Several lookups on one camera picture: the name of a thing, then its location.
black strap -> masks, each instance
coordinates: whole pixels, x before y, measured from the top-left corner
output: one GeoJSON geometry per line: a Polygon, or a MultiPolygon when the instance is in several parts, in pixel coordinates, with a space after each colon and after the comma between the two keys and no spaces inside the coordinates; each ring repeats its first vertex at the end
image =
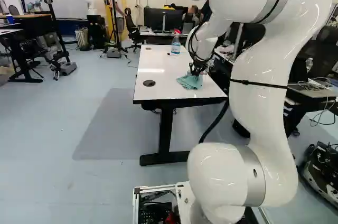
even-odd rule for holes
{"type": "Polygon", "coordinates": [[[262,87],[287,89],[287,86],[267,84],[267,83],[260,83],[260,82],[254,82],[254,81],[248,81],[248,80],[234,80],[234,79],[230,79],[230,81],[236,82],[236,83],[241,83],[241,84],[244,84],[244,85],[256,85],[256,86],[262,86],[262,87]]]}

teal cloth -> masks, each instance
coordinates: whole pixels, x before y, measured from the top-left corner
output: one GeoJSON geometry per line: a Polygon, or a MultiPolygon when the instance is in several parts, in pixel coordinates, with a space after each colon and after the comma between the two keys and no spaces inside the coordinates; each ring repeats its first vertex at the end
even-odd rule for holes
{"type": "Polygon", "coordinates": [[[178,78],[177,81],[186,89],[199,89],[202,86],[202,76],[193,76],[189,72],[187,75],[178,78]]]}

gray mat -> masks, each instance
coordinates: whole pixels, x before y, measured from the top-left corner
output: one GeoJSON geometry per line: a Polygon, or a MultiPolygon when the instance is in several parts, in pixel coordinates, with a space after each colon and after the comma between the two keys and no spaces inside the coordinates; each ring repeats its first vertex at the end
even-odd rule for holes
{"type": "MultiPolygon", "coordinates": [[[[77,146],[74,160],[135,160],[157,152],[160,116],[133,105],[133,94],[133,89],[114,88],[108,92],[77,146]]],[[[220,109],[221,105],[178,109],[173,119],[171,151],[191,150],[220,109]]],[[[238,140],[231,119],[231,112],[227,112],[207,140],[238,140]]]]}
{"type": "Polygon", "coordinates": [[[77,146],[74,160],[134,159],[157,150],[159,116],[133,105],[134,91],[111,89],[77,146]]]}

computer monitor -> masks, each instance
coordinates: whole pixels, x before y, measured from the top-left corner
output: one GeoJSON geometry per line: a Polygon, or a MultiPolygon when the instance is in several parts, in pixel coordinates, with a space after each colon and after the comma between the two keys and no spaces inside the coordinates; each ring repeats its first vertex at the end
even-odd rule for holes
{"type": "Polygon", "coordinates": [[[152,30],[162,30],[163,16],[165,15],[165,30],[181,29],[182,15],[181,10],[168,10],[161,8],[144,9],[144,25],[151,27],[152,30]]]}
{"type": "Polygon", "coordinates": [[[144,8],[144,25],[151,27],[152,30],[162,30],[164,10],[160,8],[144,8]]]}
{"type": "Polygon", "coordinates": [[[182,20],[183,11],[167,10],[165,13],[165,30],[181,29],[183,26],[182,20]]]}

water bottle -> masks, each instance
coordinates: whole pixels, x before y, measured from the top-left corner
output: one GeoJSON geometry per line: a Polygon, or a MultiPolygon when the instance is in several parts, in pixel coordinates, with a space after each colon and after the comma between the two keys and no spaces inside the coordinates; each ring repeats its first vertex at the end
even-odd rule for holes
{"type": "Polygon", "coordinates": [[[181,31],[175,30],[175,34],[174,34],[175,36],[171,44],[171,55],[180,54],[180,51],[181,51],[180,34],[181,34],[181,31]]]}
{"type": "Polygon", "coordinates": [[[313,65],[312,58],[308,58],[306,60],[306,70],[307,70],[307,72],[309,72],[311,70],[312,65],[313,65]]]}

